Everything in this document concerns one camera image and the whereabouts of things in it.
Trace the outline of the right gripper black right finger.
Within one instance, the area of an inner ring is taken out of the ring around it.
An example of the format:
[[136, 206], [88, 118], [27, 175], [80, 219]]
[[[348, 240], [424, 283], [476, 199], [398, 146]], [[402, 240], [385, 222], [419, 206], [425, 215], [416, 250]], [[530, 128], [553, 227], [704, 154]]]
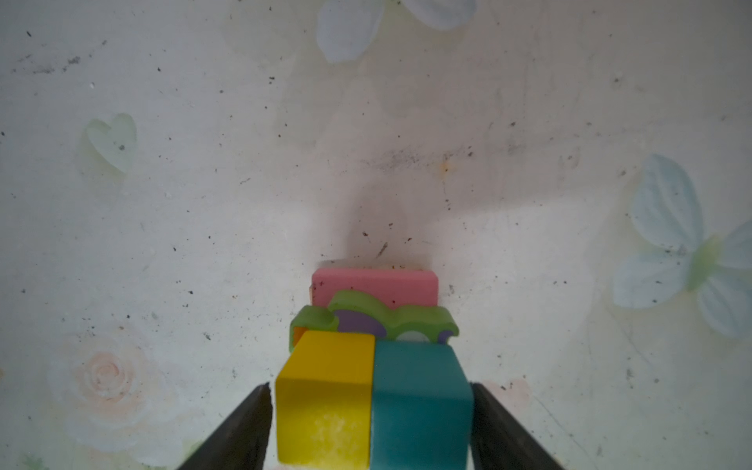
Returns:
[[563, 470], [544, 447], [480, 383], [471, 383], [470, 448], [476, 470]]

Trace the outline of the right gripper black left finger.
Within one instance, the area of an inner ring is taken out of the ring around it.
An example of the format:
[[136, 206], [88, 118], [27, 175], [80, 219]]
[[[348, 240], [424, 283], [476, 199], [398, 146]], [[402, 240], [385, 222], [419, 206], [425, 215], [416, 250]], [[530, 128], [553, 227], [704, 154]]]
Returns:
[[271, 389], [260, 384], [178, 470], [262, 470], [272, 418]]

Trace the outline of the teal cube block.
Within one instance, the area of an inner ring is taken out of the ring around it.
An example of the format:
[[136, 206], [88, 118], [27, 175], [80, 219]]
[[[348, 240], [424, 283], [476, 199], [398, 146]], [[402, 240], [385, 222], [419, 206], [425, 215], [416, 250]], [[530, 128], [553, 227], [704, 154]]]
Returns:
[[464, 469], [473, 393], [452, 347], [379, 341], [370, 467]]

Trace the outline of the yellow cube block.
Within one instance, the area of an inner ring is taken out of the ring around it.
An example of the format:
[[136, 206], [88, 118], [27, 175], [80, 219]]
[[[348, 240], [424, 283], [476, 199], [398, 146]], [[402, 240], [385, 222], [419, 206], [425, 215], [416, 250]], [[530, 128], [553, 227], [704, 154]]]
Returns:
[[307, 331], [275, 386], [280, 463], [366, 469], [370, 462], [376, 338]]

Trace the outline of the green owl toy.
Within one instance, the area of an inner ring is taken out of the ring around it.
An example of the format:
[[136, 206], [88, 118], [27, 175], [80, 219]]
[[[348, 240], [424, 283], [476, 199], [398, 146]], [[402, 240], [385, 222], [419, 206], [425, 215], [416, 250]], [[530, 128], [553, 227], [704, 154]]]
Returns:
[[444, 307], [387, 305], [356, 291], [337, 292], [324, 307], [306, 305], [290, 323], [289, 349], [309, 331], [370, 334], [378, 340], [448, 344], [460, 333]]

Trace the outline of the pink rectangular block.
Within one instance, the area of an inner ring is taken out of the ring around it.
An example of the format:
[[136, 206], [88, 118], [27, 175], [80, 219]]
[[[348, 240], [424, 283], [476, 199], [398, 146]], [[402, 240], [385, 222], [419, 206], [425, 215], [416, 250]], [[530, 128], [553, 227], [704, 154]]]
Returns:
[[327, 307], [334, 295], [343, 290], [372, 295], [391, 309], [436, 307], [439, 303], [439, 278], [432, 271], [319, 268], [311, 276], [309, 295], [316, 307]]

